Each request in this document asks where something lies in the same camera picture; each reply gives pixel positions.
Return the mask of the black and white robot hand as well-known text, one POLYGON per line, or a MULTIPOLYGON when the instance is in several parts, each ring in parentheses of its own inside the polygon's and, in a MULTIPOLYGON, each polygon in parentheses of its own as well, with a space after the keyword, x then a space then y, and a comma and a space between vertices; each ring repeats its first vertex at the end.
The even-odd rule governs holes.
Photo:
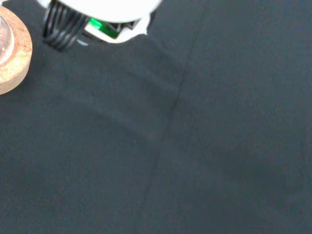
POLYGON ((58 51, 84 35, 121 44, 148 35, 160 0, 40 0, 45 8, 42 39, 58 51))

